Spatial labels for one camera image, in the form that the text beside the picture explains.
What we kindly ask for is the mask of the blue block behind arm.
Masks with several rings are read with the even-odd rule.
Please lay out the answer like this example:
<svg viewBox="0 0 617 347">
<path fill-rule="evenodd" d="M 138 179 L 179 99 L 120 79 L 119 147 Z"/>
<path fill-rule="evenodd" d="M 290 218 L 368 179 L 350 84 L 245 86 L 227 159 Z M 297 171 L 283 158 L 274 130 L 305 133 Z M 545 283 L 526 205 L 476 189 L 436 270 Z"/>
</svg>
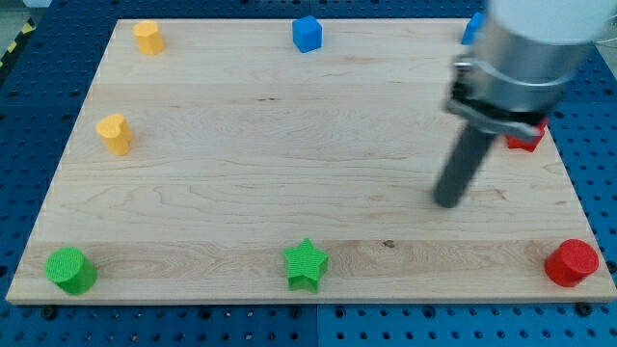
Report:
<svg viewBox="0 0 617 347">
<path fill-rule="evenodd" d="M 479 32 L 485 20 L 485 15 L 481 12 L 476 12 L 468 21 L 464 34 L 461 38 L 462 45 L 471 45 L 474 42 L 476 34 Z"/>
</svg>

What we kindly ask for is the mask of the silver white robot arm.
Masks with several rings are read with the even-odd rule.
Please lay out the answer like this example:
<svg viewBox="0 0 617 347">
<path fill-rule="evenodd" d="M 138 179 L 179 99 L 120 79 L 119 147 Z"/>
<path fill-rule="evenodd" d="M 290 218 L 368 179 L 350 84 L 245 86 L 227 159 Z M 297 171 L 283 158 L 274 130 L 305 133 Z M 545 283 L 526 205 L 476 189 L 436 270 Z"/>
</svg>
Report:
<svg viewBox="0 0 617 347">
<path fill-rule="evenodd" d="M 491 0 L 457 58 L 448 112 L 463 137 L 530 141 L 616 11 L 616 0 Z"/>
</svg>

